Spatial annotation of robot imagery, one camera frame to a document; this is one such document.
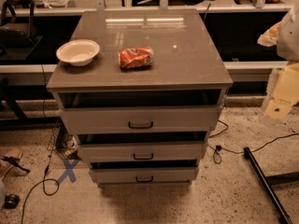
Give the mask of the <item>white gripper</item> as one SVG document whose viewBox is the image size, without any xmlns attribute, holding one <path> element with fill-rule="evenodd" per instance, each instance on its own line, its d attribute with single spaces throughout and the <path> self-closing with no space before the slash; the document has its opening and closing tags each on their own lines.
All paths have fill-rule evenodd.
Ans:
<svg viewBox="0 0 299 224">
<path fill-rule="evenodd" d="M 283 119 L 299 102 L 299 63 L 288 62 L 282 69 L 274 69 L 268 85 L 263 113 L 270 119 Z"/>
</svg>

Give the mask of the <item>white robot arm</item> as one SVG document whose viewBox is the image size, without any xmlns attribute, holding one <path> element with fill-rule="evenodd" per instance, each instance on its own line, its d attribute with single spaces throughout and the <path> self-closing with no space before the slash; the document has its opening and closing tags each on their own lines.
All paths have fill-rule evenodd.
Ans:
<svg viewBox="0 0 299 224">
<path fill-rule="evenodd" d="M 257 43 L 265 47 L 277 46 L 278 56 L 288 62 L 281 70 L 271 72 L 262 105 L 266 117 L 283 119 L 299 102 L 299 4 L 264 32 Z"/>
</svg>

